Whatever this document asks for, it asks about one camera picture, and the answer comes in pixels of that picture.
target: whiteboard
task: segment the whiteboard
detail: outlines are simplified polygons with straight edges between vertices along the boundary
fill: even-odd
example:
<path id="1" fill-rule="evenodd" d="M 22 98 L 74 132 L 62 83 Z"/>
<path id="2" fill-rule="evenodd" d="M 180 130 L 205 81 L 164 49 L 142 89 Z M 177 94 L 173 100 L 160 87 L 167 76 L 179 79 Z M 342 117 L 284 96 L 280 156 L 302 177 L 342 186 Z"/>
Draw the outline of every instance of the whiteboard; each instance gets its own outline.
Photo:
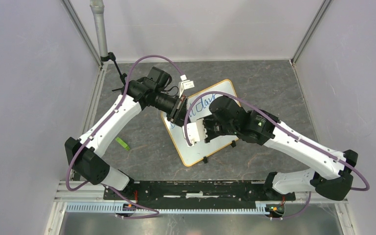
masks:
<path id="1" fill-rule="evenodd" d="M 220 91 L 237 96 L 234 91 L 233 84 L 230 80 L 226 79 L 190 96 L 188 98 L 187 107 L 189 107 L 195 100 L 195 98 L 197 98 L 200 94 L 211 91 Z M 221 95 L 219 94 L 209 94 L 197 101 L 191 113 L 189 114 L 191 122 L 210 115 L 211 112 L 209 110 L 209 105 L 213 100 L 220 96 Z M 166 113 L 164 112 L 161 113 L 161 117 L 164 121 L 166 129 L 168 130 L 169 135 L 171 136 L 172 142 L 174 143 L 175 148 L 178 151 L 179 156 L 181 157 L 182 163 L 185 166 L 192 166 L 195 163 L 203 160 L 204 157 L 208 157 L 218 150 L 224 148 L 225 146 L 231 144 L 232 141 L 238 140 L 237 136 L 219 136 L 211 140 L 209 143 L 201 141 L 198 142 L 195 146 L 188 147 L 187 141 L 184 139 L 182 127 L 176 126 L 167 121 Z"/>

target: gray marbled surface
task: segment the gray marbled surface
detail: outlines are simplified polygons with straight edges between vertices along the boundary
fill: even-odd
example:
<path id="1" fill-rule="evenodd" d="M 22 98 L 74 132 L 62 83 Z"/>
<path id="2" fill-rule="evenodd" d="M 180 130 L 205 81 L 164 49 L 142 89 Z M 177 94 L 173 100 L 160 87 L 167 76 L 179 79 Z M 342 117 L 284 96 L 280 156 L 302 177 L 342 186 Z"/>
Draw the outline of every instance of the gray marbled surface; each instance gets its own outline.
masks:
<path id="1" fill-rule="evenodd" d="M 230 79 L 240 98 L 277 115 L 291 128 L 313 139 L 309 120 L 298 82 L 288 61 L 217 61 L 177 63 L 195 88 L 191 95 L 221 80 Z M 178 72 L 169 63 L 141 63 L 132 78 L 146 76 L 152 66 L 170 73 L 176 85 Z M 130 64 L 121 64 L 128 72 Z M 109 65 L 104 79 L 96 120 L 113 105 L 122 84 L 114 65 Z M 160 111 L 147 107 L 119 133 L 130 147 L 126 151 L 113 141 L 103 159 L 135 180 L 206 180 L 206 179 L 265 179 L 272 171 L 292 172 L 307 167 L 293 158 L 267 147 L 237 141 L 209 157 L 209 163 L 199 162 L 185 167 L 160 119 Z"/>

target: gray wall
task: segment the gray wall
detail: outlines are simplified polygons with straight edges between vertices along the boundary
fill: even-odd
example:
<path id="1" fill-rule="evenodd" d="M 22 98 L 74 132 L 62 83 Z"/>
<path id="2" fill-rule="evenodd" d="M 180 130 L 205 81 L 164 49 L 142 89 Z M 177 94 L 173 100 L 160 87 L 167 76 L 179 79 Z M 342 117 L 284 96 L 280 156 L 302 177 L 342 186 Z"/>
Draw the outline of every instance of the gray wall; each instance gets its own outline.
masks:
<path id="1" fill-rule="evenodd" d="M 0 0 L 0 235 L 44 232 L 97 66 L 57 0 Z"/>
<path id="2" fill-rule="evenodd" d="M 97 45 L 88 0 L 71 0 Z M 104 0 L 118 61 L 290 59 L 322 0 Z"/>
<path id="3" fill-rule="evenodd" d="M 350 206 L 359 234 L 376 234 L 376 1 L 334 1 L 297 73 L 320 142 L 359 153 L 371 190 L 351 192 Z"/>

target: green eraser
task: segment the green eraser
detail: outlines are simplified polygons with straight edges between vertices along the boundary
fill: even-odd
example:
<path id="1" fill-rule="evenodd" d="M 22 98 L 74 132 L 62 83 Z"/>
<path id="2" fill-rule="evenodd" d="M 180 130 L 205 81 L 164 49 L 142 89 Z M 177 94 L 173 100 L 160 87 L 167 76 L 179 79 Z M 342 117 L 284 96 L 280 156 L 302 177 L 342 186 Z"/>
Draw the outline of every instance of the green eraser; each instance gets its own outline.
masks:
<path id="1" fill-rule="evenodd" d="M 129 151 L 130 150 L 130 147 L 121 139 L 121 138 L 119 138 L 119 137 L 117 137 L 116 138 L 116 141 L 118 142 L 118 143 L 120 143 L 120 145 L 122 145 L 122 147 L 124 148 L 124 149 L 126 149 L 126 151 Z"/>

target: purple cable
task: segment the purple cable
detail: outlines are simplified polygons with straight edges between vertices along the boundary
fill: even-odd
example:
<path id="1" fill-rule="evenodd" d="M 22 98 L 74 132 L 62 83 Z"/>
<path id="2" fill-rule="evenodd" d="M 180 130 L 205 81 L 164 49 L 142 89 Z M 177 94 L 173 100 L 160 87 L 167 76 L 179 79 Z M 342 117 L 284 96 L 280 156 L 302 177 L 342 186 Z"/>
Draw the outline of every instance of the purple cable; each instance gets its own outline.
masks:
<path id="1" fill-rule="evenodd" d="M 227 93 L 224 93 L 224 92 L 205 92 L 201 95 L 199 95 L 193 102 L 192 104 L 190 105 L 190 107 L 188 108 L 187 110 L 187 114 L 185 115 L 185 120 L 184 120 L 184 131 L 185 131 L 185 139 L 188 143 L 189 146 L 192 146 L 192 144 L 189 142 L 189 139 L 188 139 L 188 133 L 187 133 L 187 123 L 188 123 L 188 116 L 189 116 L 189 113 L 191 112 L 192 108 L 194 107 L 194 105 L 197 103 L 197 101 L 199 99 L 201 99 L 202 97 L 206 96 L 206 95 L 209 95 L 209 94 L 220 94 L 220 95 L 225 95 L 225 96 L 228 96 L 234 100 L 237 100 L 247 106 L 249 106 L 250 108 L 252 108 L 253 110 L 255 110 L 256 112 L 258 112 L 260 115 L 262 115 L 263 117 L 265 117 L 267 120 L 269 120 L 269 122 L 271 122 L 273 125 L 275 125 L 277 128 L 279 128 L 281 131 L 285 132 L 286 134 L 288 134 L 289 136 L 291 136 L 292 138 L 294 138 L 295 140 L 299 140 L 299 137 L 298 136 L 295 136 L 294 134 L 292 134 L 291 132 L 289 132 L 288 130 L 286 130 L 285 128 L 283 128 L 282 126 L 280 126 L 277 122 L 275 122 L 273 119 L 271 119 L 267 114 L 265 114 L 264 112 L 262 112 L 260 109 L 256 108 L 255 106 L 247 103 L 245 100 L 243 99 L 240 99 L 238 97 L 235 97 L 234 95 L 231 95 L 231 94 L 227 94 Z M 303 144 L 305 144 L 306 146 L 309 146 L 325 155 L 327 155 L 328 157 L 334 159 L 335 161 L 338 160 L 338 158 L 330 153 L 328 153 L 327 151 L 305 141 L 305 140 L 300 140 L 300 142 L 302 142 Z M 370 189 L 370 184 L 368 183 L 367 179 L 357 170 L 355 169 L 352 165 L 344 162 L 343 160 L 338 160 L 339 163 L 343 164 L 344 166 L 348 167 L 350 170 L 352 170 L 356 175 L 359 176 L 359 178 L 361 178 L 361 180 L 364 182 L 365 184 L 365 188 L 351 188 L 351 190 L 355 190 L 355 191 L 368 191 Z"/>
<path id="2" fill-rule="evenodd" d="M 308 208 L 311 196 L 312 196 L 312 192 L 309 192 L 309 195 L 307 196 L 307 200 L 305 202 L 304 207 L 298 213 L 291 214 L 291 215 L 288 215 L 288 216 L 285 216 L 285 217 L 281 217 L 281 218 L 272 218 L 272 219 L 274 219 L 274 220 L 284 220 L 284 219 L 291 219 L 293 217 L 301 215 Z"/>
<path id="3" fill-rule="evenodd" d="M 126 98 L 126 93 L 127 93 L 127 90 L 129 88 L 129 79 L 132 75 L 132 72 L 133 70 L 135 69 L 136 65 L 144 60 L 144 59 L 147 59 L 147 58 L 161 58 L 161 59 L 164 59 L 168 62 L 170 62 L 175 68 L 176 70 L 179 72 L 180 75 L 184 75 L 184 73 L 182 72 L 181 69 L 179 69 L 179 67 L 173 62 L 171 61 L 170 59 L 164 57 L 164 56 L 161 56 L 161 55 L 147 55 L 147 56 L 144 56 L 142 58 L 140 58 L 139 60 L 137 60 L 133 65 L 132 67 L 130 68 L 129 70 L 129 74 L 128 76 L 126 77 L 126 84 L 124 86 L 124 91 L 123 91 L 123 94 L 122 94 L 122 99 L 119 101 L 119 104 L 117 104 L 117 106 L 115 107 L 115 109 L 119 110 L 119 107 L 122 106 L 123 102 L 124 102 L 124 99 Z M 94 131 L 90 134 L 90 137 L 94 137 L 97 132 L 104 126 L 104 124 L 107 123 L 107 121 L 115 114 L 114 111 L 112 111 L 101 123 L 98 127 L 96 127 L 94 129 Z M 89 181 L 85 181 L 83 182 L 82 184 L 80 184 L 79 186 L 75 187 L 75 188 L 71 188 L 70 187 L 70 172 L 72 170 L 72 166 L 74 165 L 75 163 L 75 160 L 78 158 L 78 155 L 81 153 L 81 151 L 83 151 L 84 147 L 86 147 L 86 145 L 90 142 L 90 139 L 87 138 L 86 141 L 84 141 L 84 143 L 80 146 L 80 148 L 77 150 L 77 152 L 74 154 L 70 164 L 69 164 L 69 168 L 67 170 L 67 173 L 66 173 L 66 188 L 69 190 L 69 191 L 76 191 L 78 190 L 79 188 L 83 187 L 86 183 L 88 183 Z M 150 214 L 150 215 L 144 215 L 144 216 L 137 216 L 137 217 L 129 217 L 129 218 L 132 218 L 132 219 L 138 219 L 138 218 L 149 218 L 149 217 L 154 217 L 154 216 L 157 216 L 159 215 L 159 211 L 157 210 L 154 210 L 154 209 L 151 209 L 151 208 L 147 208 L 147 207 L 144 207 L 144 206 L 141 206 L 141 205 L 138 205 L 136 203 L 133 203 L 131 201 L 129 201 L 127 198 L 125 198 L 123 195 L 121 195 L 119 193 L 119 191 L 117 191 L 115 188 L 111 188 L 113 192 L 115 192 L 119 197 L 121 197 L 123 200 L 127 201 L 128 203 L 134 205 L 134 206 L 137 206 L 137 207 L 140 207 L 140 208 L 143 208 L 145 210 L 149 210 L 149 211 L 152 211 L 152 212 L 156 212 L 156 214 Z"/>

